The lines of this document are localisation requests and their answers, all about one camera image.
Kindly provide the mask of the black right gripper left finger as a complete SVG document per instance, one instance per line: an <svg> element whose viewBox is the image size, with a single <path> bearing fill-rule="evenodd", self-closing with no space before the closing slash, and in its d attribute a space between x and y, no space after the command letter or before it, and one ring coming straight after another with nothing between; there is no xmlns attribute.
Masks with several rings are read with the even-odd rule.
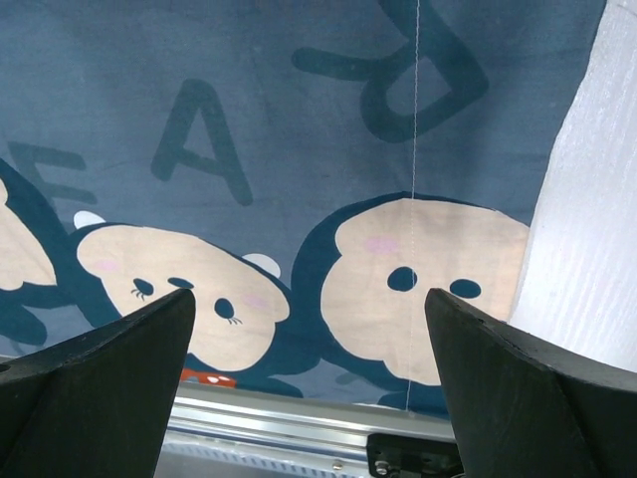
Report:
<svg viewBox="0 0 637 478"><path fill-rule="evenodd" d="M1 364L4 477L151 477L195 319L179 289Z"/></svg>

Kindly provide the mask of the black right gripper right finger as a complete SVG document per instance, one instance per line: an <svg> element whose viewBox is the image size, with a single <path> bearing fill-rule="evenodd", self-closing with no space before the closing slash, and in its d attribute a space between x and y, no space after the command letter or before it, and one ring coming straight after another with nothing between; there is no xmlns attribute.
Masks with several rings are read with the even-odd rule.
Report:
<svg viewBox="0 0 637 478"><path fill-rule="evenodd" d="M430 341L469 477L633 477L636 375L516 329L442 289Z"/></svg>

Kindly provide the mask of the blue cartoon placemat cloth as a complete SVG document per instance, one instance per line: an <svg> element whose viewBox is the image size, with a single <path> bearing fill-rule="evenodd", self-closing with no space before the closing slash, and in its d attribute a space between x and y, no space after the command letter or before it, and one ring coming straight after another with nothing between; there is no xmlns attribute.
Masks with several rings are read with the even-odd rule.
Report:
<svg viewBox="0 0 637 478"><path fill-rule="evenodd" d="M1 352L176 290L185 373L445 416L440 288L516 296L601 1L5 1Z"/></svg>

